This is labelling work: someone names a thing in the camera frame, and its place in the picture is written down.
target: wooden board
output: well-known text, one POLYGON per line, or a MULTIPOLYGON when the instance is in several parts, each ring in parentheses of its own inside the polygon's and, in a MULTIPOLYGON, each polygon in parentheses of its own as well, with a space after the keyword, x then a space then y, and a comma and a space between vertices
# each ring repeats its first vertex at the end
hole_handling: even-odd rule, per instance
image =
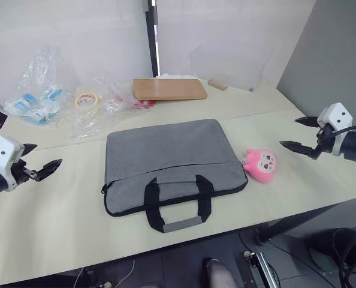
POLYGON ((205 99, 207 93, 198 79, 134 79, 138 100, 205 99))

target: floor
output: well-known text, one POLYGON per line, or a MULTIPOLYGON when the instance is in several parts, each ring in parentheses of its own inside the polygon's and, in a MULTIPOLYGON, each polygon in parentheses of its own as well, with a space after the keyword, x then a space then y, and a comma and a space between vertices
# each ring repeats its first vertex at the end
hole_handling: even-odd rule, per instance
MULTIPOLYGON (((337 273, 325 273, 318 269, 310 259, 301 240, 280 235, 272 239, 271 243, 258 247, 253 242, 253 235, 253 230, 244 230, 240 233, 218 236, 173 250, 136 257, 134 258, 134 271, 118 288, 139 288, 151 284, 160 288, 201 288, 202 260, 206 257, 219 259, 233 273, 239 286, 244 287, 238 262, 242 252, 247 250, 245 245, 249 247, 249 250, 264 252, 268 262, 277 271, 282 288, 340 287, 337 273), (324 278, 295 257, 275 246, 289 251, 306 262, 324 278)), ((95 269, 95 275, 98 277, 97 285, 110 281, 113 284, 112 287, 115 287, 131 268, 132 259, 108 263, 104 266, 100 265, 99 268, 95 269)), ((258 287, 263 288, 256 269, 253 269, 253 274, 258 287)), ((351 283, 356 288, 356 275, 351 277, 351 283)))

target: white table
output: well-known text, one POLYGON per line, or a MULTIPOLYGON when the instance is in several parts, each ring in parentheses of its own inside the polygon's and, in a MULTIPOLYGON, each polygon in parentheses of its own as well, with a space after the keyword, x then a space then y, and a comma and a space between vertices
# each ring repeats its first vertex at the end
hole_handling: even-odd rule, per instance
MULTIPOLYGON (((355 163, 329 154, 314 161, 280 146, 280 140, 315 144, 316 130, 295 123, 303 114, 285 106, 220 121, 239 158, 248 148, 266 148, 277 155, 274 181, 263 185, 251 179, 243 191, 212 199, 212 214, 204 224, 166 234, 151 229, 144 212, 118 218, 105 212, 104 137, 64 146, 60 141, 53 148, 41 143, 42 149, 24 157, 30 168, 39 169, 57 158, 63 162, 43 182, 27 182, 11 193, 0 193, 0 284, 120 259, 356 198, 355 163)), ((153 113, 148 117, 158 118, 153 113)), ((163 207, 162 216, 167 222, 182 220, 183 209, 183 217, 190 211, 195 215, 197 203, 163 207)))

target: plastic bag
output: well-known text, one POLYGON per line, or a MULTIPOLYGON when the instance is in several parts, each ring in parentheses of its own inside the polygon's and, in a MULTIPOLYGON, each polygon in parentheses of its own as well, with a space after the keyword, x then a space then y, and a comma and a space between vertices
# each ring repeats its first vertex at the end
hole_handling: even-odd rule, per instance
POLYGON ((109 75, 93 79, 87 87, 78 87, 75 99, 68 103, 69 138, 93 136, 114 124, 144 112, 154 101, 138 101, 131 83, 118 83, 109 75))
POLYGON ((76 75, 59 49, 42 47, 26 68, 17 84, 17 95, 0 101, 0 111, 19 116, 28 122, 55 125, 73 88, 78 85, 76 75))

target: tape roll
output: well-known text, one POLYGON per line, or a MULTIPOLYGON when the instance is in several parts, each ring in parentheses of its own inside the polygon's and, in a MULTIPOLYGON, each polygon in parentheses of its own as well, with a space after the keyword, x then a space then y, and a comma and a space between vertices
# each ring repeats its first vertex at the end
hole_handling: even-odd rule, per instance
POLYGON ((76 96, 74 105, 78 108, 90 108, 96 106, 99 102, 98 96, 94 92, 83 92, 76 96))

